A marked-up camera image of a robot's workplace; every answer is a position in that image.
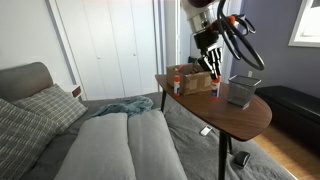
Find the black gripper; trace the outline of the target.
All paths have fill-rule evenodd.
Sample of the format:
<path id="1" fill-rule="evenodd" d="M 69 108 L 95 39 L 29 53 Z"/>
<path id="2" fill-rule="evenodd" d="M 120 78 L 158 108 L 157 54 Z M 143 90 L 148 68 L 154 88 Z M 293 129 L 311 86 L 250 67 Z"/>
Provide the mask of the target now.
<path id="1" fill-rule="evenodd" d="M 201 56 L 197 63 L 204 71 L 213 73 L 212 66 L 218 77 L 221 76 L 221 48 L 217 46 L 219 33 L 217 31 L 205 30 L 194 36 L 196 47 L 200 50 Z"/>

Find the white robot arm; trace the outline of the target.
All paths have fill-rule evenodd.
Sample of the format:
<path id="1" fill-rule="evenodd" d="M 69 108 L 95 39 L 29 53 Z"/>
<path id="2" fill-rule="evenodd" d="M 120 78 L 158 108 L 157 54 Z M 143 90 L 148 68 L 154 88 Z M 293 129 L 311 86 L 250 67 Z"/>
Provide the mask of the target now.
<path id="1" fill-rule="evenodd" d="M 197 62 L 210 73 L 212 80 L 221 76 L 221 48 L 217 46 L 220 33 L 215 4 L 216 0 L 181 0 L 196 47 L 201 53 Z"/>

